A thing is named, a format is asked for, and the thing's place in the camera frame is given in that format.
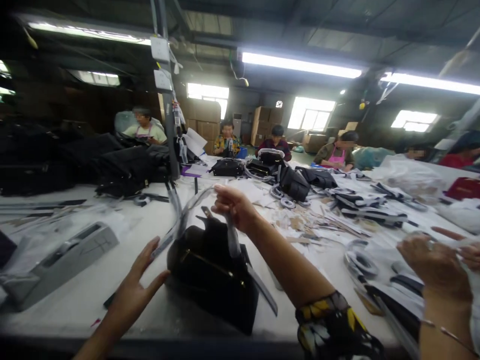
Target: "ceiling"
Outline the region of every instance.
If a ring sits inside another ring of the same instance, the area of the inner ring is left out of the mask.
[[[183,71],[222,74],[232,79],[229,58],[239,72],[243,68],[237,62],[241,50],[436,77],[480,26],[479,0],[165,2],[171,46]],[[18,0],[10,13],[146,37],[154,31],[149,0]],[[13,23],[16,30],[4,31],[0,48],[0,58],[11,64],[43,61],[70,70],[117,73],[134,83],[152,77],[155,63],[148,46],[27,27],[38,45],[38,50],[32,50],[18,22]],[[480,84],[479,52],[480,40],[445,78]],[[255,75],[252,83],[265,88],[260,78]]]

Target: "red shirt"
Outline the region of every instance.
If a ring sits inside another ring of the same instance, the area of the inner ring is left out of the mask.
[[[449,168],[461,169],[463,167],[473,165],[474,160],[470,157],[461,157],[459,154],[448,154],[438,164]]]

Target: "pink apron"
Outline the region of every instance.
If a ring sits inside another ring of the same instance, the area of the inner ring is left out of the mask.
[[[152,124],[150,124],[150,127],[148,128],[148,134],[145,135],[139,135],[139,130],[140,130],[140,125],[136,128],[136,133],[135,133],[135,137],[136,138],[149,138],[150,137],[150,131],[152,131]]]
[[[345,163],[345,150],[342,150],[341,156],[334,156],[335,150],[337,150],[336,146],[333,146],[333,151],[331,152],[330,158],[327,160],[330,163],[340,163],[344,164]],[[322,165],[324,168],[331,168],[331,166],[328,165]]]

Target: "blue container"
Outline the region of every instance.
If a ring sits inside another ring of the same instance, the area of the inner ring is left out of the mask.
[[[240,146],[240,151],[236,155],[236,158],[237,159],[245,159],[248,154],[249,154],[249,152],[248,152],[247,148]]]

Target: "hand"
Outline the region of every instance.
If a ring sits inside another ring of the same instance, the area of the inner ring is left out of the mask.
[[[430,239],[425,234],[411,234],[396,248],[424,282],[424,293],[434,293],[446,300],[471,302],[469,279],[457,259],[456,251],[439,242],[434,243],[430,250]]]
[[[102,328],[107,329],[107,333],[113,334],[118,339],[137,321],[157,290],[170,275],[170,271],[166,270],[158,275],[147,288],[140,284],[140,278],[151,264],[151,255],[157,248],[159,240],[158,236],[152,239],[138,255],[130,272],[117,289],[113,302],[100,324]]]
[[[214,188],[217,195],[211,210],[219,215],[230,213],[236,228],[247,234],[255,221],[261,218],[250,200],[233,187],[216,184]]]
[[[153,145],[160,145],[160,142],[159,142],[157,139],[153,138],[153,137],[149,137],[149,138],[148,138],[148,142],[149,142],[150,144],[153,144]]]
[[[445,235],[451,239],[460,241],[465,239],[465,236],[459,233],[444,229],[442,227],[433,226],[433,231]],[[461,261],[468,266],[473,272],[480,272],[480,242],[475,242],[469,246],[460,248],[460,256],[463,258]]]

